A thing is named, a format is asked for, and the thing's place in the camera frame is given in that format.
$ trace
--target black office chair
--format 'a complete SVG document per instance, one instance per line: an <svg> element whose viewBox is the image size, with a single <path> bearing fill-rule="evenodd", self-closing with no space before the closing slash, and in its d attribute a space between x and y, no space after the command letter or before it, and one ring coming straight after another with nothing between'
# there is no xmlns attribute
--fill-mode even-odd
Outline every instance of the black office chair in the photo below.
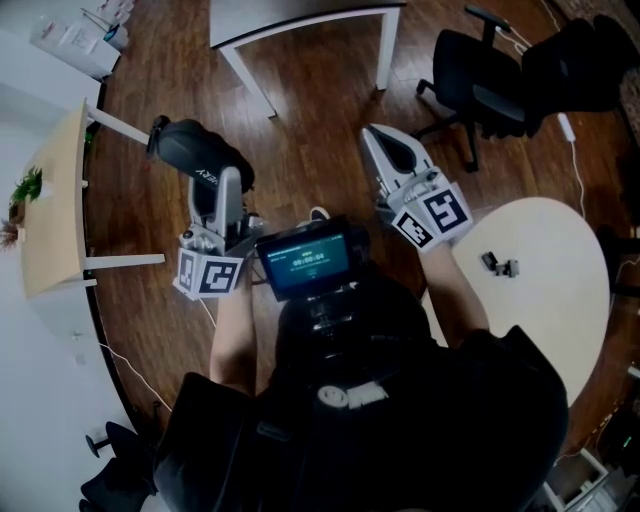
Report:
<svg viewBox="0 0 640 512"><path fill-rule="evenodd" d="M466 12L484 20L482 41L443 30L433 58L434 83L420 80L422 94L432 89L438 102L455 110L447 119L415 132L420 139L453 123L463 123L471 146L467 171L478 170L475 124L483 137L532 137L545 116L555 112L602 112L618 105L625 71L640 65L640 55L622 27L597 16L594 27L583 19L525 51L522 68L512 57L493 48L496 27L509 24L478 7Z"/></svg>
<svg viewBox="0 0 640 512"><path fill-rule="evenodd" d="M125 463L130 472L135 473L144 480L149 486L149 493L155 496L157 493L153 482L155 447L147 444L135 432L112 421L107 422L105 429L107 438L104 441L95 443L89 436L85 436L91 453L99 458L99 451L110 444L118 460Z"/></svg>
<svg viewBox="0 0 640 512"><path fill-rule="evenodd" d="M87 499L80 502L80 510L86 512L140 512L150 494L148 482L120 459L111 459L80 490Z"/></svg>

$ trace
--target camera screen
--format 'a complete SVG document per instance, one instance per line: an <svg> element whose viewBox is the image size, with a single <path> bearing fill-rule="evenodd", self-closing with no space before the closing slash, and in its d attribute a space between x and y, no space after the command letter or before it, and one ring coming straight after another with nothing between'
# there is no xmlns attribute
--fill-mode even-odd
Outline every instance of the camera screen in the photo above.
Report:
<svg viewBox="0 0 640 512"><path fill-rule="evenodd" d="M278 288L290 288L349 270L344 235L336 234L267 253Z"/></svg>

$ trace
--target white table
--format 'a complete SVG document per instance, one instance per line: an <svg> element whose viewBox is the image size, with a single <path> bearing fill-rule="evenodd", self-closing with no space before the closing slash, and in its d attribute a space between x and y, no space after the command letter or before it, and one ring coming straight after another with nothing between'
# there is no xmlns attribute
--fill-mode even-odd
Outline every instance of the white table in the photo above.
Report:
<svg viewBox="0 0 640 512"><path fill-rule="evenodd" d="M495 276L480 256L520 262L516 278ZM453 255L489 317L504 336L519 325L554 366L571 405L598 360L609 318L609 279L595 234L574 210L551 199L509 203L482 219ZM428 296L431 334L445 346Z"/></svg>
<svg viewBox="0 0 640 512"><path fill-rule="evenodd" d="M211 0L210 46L222 52L264 114L274 117L275 110L251 76L238 47L325 21L383 15L376 86L384 90L389 81L400 8L405 5L406 0Z"/></svg>

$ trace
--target desk leg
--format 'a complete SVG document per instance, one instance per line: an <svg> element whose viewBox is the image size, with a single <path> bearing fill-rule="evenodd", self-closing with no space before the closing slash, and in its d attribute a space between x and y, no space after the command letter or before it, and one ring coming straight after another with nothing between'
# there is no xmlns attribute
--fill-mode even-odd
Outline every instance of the desk leg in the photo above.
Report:
<svg viewBox="0 0 640 512"><path fill-rule="evenodd" d="M89 288L91 286L97 286L98 281L95 279L85 279L84 276L80 275L76 279L68 279L67 281L63 281L62 283L56 285L53 289L55 291L58 290L68 290L71 288Z"/></svg>
<svg viewBox="0 0 640 512"><path fill-rule="evenodd" d="M84 268L85 270L97 270L101 268L155 265L156 263L164 263L164 254L144 254L140 256L102 256L98 258L87 258L84 264Z"/></svg>
<svg viewBox="0 0 640 512"><path fill-rule="evenodd" d="M393 58L393 48L396 43L398 32L398 20L400 19L400 8L393 9L382 18L382 36L380 37L380 54L378 55L378 75L376 77L376 87L379 91L384 91L389 83L389 73L391 72L391 59Z"/></svg>
<svg viewBox="0 0 640 512"><path fill-rule="evenodd" d="M262 89L260 89L260 86L254 80L253 76L251 76L251 73L249 73L238 51L233 46L223 46L220 48L220 52L222 52L222 55L224 55L227 62L229 62L233 70L240 77L242 83L249 89L249 92L258 102L260 110L262 110L267 117L275 117L277 115L276 111L273 110L271 103L269 103Z"/></svg>
<svg viewBox="0 0 640 512"><path fill-rule="evenodd" d="M144 133L137 128L134 128L133 126L128 125L123 121L120 121L120 119L116 119L115 117L110 116L102 110L93 108L91 105L87 105L87 115L94 121L104 126L108 126L112 130L115 130L122 135L126 135L133 140L137 140L145 146L149 143L149 134Z"/></svg>

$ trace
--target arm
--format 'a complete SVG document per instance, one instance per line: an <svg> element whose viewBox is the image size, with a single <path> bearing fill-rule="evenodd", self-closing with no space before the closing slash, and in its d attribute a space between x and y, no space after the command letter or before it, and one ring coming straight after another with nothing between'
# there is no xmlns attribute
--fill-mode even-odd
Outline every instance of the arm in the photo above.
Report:
<svg viewBox="0 0 640 512"><path fill-rule="evenodd" d="M440 327L451 348L458 348L473 331L489 330L489 319L444 243L420 254L420 263Z"/></svg>
<svg viewBox="0 0 640 512"><path fill-rule="evenodd" d="M253 258L248 258L235 291L218 303L209 376L213 382L254 396L256 332L251 294Z"/></svg>

